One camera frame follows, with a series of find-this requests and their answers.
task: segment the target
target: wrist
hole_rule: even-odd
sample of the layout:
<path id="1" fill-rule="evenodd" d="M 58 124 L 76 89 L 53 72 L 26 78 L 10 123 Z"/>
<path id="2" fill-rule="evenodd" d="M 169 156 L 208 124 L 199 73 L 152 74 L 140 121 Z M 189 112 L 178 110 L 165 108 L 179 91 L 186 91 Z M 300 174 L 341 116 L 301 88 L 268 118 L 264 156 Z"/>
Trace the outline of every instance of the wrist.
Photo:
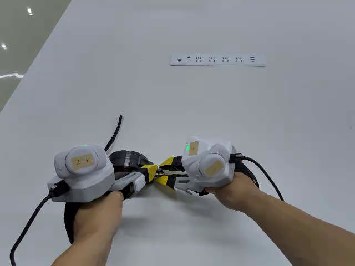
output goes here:
<path id="1" fill-rule="evenodd" d="M 250 191 L 243 197 L 238 211 L 243 212 L 249 216 L 250 212 L 264 200 L 265 196 L 267 196 L 267 194 L 261 190 Z"/>
<path id="2" fill-rule="evenodd" d="M 75 234 L 74 242 L 111 242 L 114 236 L 114 233 L 103 229 L 81 230 L 77 234 Z"/>

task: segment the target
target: white power strip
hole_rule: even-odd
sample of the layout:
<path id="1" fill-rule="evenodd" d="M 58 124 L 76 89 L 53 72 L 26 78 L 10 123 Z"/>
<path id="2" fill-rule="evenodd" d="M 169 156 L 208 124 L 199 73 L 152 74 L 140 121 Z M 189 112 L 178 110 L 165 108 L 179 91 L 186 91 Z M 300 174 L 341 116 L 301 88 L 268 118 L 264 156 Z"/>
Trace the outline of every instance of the white power strip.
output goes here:
<path id="1" fill-rule="evenodd" d="M 257 54 L 173 54 L 169 65 L 266 67 L 266 59 Z"/>

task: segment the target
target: cable connector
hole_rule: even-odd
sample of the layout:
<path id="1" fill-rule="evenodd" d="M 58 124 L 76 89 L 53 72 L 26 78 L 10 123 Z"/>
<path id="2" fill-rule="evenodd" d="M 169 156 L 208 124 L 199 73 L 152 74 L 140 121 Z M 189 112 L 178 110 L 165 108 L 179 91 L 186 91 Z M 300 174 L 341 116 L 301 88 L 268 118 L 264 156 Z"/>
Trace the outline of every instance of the cable connector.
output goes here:
<path id="1" fill-rule="evenodd" d="M 229 163 L 237 163 L 243 160 L 243 154 L 237 152 L 236 154 L 231 154 L 229 157 Z"/>
<path id="2" fill-rule="evenodd" d="M 50 189 L 49 189 L 49 195 L 51 198 L 56 198 L 64 193 L 67 193 L 70 190 L 69 185 L 64 181 L 61 180 L 57 183 L 55 183 Z"/>

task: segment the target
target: white table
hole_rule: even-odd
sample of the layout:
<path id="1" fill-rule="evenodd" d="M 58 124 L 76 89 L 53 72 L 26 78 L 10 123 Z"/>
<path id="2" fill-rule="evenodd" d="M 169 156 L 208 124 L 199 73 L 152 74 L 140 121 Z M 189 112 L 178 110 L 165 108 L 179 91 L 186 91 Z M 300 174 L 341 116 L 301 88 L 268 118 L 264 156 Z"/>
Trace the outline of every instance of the white table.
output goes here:
<path id="1" fill-rule="evenodd" d="M 47 193 L 53 157 L 80 144 L 156 163 L 191 134 L 232 140 L 285 200 L 355 231 L 355 4 L 73 0 L 0 113 L 0 264 Z M 168 66 L 172 53 L 258 53 L 266 68 Z M 274 190 L 255 168 L 261 188 Z M 68 246 L 47 203 L 16 252 L 48 265 Z M 151 186 L 124 203 L 108 265 L 287 265 L 259 227 L 213 196 Z"/>

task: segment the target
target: white plastic casing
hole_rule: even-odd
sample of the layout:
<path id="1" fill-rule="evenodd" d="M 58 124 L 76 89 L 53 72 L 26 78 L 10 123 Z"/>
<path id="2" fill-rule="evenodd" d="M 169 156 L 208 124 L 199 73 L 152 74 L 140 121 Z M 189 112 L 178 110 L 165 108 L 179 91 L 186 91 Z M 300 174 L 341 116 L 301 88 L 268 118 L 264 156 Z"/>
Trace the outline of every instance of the white plastic casing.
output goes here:
<path id="1" fill-rule="evenodd" d="M 190 181 L 178 184 L 181 190 L 202 191 L 204 187 L 221 187 L 233 179 L 234 164 L 229 163 L 230 154 L 235 152 L 230 141 L 201 139 L 192 136 L 187 139 L 181 163 Z"/>

